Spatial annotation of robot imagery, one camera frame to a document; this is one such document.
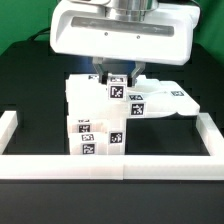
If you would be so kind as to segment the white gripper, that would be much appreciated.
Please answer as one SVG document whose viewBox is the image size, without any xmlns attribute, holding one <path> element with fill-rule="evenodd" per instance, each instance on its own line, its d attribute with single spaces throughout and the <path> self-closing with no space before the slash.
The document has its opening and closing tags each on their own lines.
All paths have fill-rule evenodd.
<svg viewBox="0 0 224 224">
<path fill-rule="evenodd" d="M 144 62 L 182 65 L 191 54 L 200 8 L 154 2 L 150 9 L 125 10 L 113 0 L 62 0 L 51 22 L 50 45 L 57 53 L 94 57 L 99 82 L 106 85 L 103 59 L 138 61 L 127 75 L 133 87 Z"/>
</svg>

